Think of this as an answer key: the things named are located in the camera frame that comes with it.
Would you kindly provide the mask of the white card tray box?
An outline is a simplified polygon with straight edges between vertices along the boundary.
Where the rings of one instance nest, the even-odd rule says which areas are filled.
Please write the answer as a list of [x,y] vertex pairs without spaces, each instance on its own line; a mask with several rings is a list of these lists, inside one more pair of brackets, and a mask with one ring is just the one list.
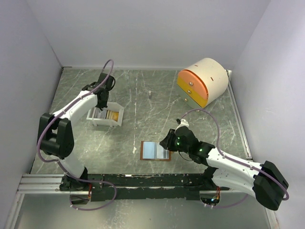
[[116,102],[108,102],[107,107],[92,108],[86,117],[86,120],[89,121],[94,126],[121,126],[123,119],[124,107],[119,105]]

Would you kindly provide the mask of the brown leather card holder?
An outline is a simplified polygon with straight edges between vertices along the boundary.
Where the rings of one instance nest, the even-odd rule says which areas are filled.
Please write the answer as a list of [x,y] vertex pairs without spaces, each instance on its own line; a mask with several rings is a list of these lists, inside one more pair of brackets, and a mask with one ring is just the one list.
[[170,161],[171,151],[164,149],[159,142],[141,141],[140,160]]

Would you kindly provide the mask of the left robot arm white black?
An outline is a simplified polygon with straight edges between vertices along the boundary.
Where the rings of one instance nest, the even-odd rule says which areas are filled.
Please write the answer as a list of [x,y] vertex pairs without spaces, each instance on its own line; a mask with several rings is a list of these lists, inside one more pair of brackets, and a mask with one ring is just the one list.
[[93,108],[100,110],[107,107],[109,92],[115,86],[115,78],[101,73],[98,81],[82,88],[75,99],[61,110],[52,114],[44,113],[40,117],[37,151],[41,161],[48,160],[41,156],[45,153],[51,157],[51,162],[59,164],[66,174],[60,190],[84,190],[88,187],[87,168],[72,154],[74,136],[72,126]]

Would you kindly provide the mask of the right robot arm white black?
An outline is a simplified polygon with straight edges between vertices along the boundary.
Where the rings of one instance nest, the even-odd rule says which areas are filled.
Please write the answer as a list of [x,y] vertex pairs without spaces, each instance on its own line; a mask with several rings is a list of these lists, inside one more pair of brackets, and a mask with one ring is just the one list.
[[254,197],[267,209],[278,210],[283,200],[288,200],[288,182],[277,166],[246,161],[228,153],[221,153],[216,146],[199,141],[186,126],[170,129],[160,146],[173,152],[184,152],[189,158],[207,168],[202,178],[206,189],[227,187]]

